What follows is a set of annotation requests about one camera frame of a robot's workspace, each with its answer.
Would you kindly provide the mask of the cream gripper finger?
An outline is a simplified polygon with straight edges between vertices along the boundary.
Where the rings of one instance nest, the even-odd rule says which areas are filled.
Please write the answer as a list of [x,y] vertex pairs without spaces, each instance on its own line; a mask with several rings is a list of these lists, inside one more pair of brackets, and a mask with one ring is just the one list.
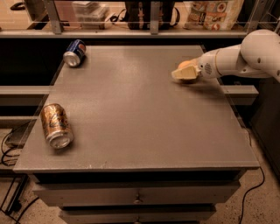
[[200,70],[194,65],[178,68],[171,72],[173,79],[182,81],[195,80],[199,74]]

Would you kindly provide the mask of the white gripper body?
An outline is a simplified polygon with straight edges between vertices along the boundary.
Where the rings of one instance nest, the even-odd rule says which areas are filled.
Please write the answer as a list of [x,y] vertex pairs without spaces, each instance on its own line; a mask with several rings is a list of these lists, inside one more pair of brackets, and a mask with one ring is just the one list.
[[209,52],[205,52],[198,58],[198,67],[200,70],[200,75],[203,78],[217,78],[219,76],[219,72],[216,67],[216,56],[218,50],[212,50]]

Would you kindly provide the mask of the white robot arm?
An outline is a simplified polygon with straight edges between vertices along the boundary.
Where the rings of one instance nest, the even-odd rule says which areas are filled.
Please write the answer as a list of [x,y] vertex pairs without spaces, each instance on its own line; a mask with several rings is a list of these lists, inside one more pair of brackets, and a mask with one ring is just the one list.
[[280,82],[280,36],[270,30],[252,31],[239,45],[205,52],[196,59],[181,62],[171,72],[172,78],[179,81],[228,75],[273,77]]

